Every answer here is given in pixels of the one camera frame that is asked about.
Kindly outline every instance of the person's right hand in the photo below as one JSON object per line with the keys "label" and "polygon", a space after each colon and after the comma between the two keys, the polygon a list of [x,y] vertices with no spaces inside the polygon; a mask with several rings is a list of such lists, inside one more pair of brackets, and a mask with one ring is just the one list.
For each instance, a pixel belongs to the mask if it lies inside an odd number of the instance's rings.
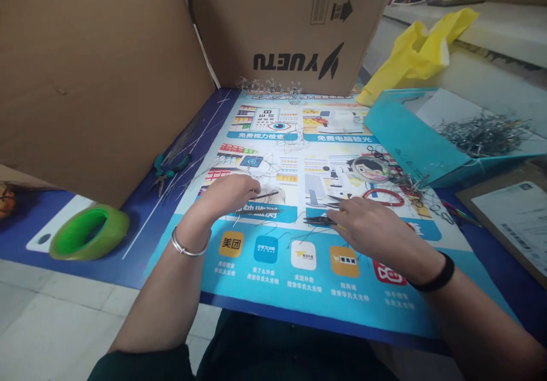
{"label": "person's right hand", "polygon": [[355,250],[385,264],[414,284],[433,280],[443,269],[442,254],[422,240],[392,210],[354,196],[329,210],[333,226]]}
{"label": "person's right hand", "polygon": [[233,174],[215,180],[192,205],[214,220],[241,209],[260,193],[260,183],[248,175]]}

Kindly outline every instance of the green-handled pliers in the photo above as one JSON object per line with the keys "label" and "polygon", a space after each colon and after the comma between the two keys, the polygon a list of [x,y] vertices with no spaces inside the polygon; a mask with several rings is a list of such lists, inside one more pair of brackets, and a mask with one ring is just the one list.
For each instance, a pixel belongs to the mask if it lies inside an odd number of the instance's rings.
{"label": "green-handled pliers", "polygon": [[192,161],[192,155],[187,154],[186,156],[184,156],[184,159],[177,166],[167,171],[161,168],[161,162],[163,161],[164,161],[164,156],[162,154],[158,155],[156,157],[156,160],[154,161],[154,168],[156,170],[156,181],[150,188],[150,190],[152,190],[155,185],[157,184],[160,185],[160,193],[158,194],[158,197],[161,197],[161,193],[164,190],[165,179],[170,179],[174,177],[178,172],[180,172],[186,166],[188,166],[188,164]]}

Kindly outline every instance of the person's left hand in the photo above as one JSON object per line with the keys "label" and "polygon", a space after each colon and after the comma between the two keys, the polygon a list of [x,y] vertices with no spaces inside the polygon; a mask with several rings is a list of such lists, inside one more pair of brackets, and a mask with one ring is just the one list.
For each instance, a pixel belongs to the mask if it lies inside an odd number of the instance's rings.
{"label": "person's left hand", "polygon": [[248,175],[234,174],[215,180],[192,207],[213,221],[241,209],[260,193],[260,183]]}

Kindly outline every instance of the black wristband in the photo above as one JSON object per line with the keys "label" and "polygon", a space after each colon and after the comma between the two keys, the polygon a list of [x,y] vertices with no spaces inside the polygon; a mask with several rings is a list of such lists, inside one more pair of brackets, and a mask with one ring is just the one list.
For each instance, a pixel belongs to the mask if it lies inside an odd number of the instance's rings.
{"label": "black wristband", "polygon": [[435,277],[429,283],[425,283],[421,285],[412,284],[411,282],[409,282],[409,284],[412,287],[414,287],[416,290],[418,290],[419,292],[422,292],[422,293],[434,292],[444,287],[454,275],[454,270],[455,270],[454,261],[443,252],[439,252],[439,253],[441,253],[444,256],[444,258],[446,259],[446,262],[444,264],[443,270],[437,277]]}

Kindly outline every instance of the red app icon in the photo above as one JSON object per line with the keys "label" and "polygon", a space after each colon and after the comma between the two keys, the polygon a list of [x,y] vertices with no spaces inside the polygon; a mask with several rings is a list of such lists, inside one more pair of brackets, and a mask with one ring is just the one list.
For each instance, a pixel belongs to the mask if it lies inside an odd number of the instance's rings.
{"label": "red app icon", "polygon": [[374,266],[374,273],[376,273],[376,278],[378,281],[388,284],[406,285],[406,278],[398,273],[395,273],[389,267],[384,266],[376,260],[373,260],[372,264]]}

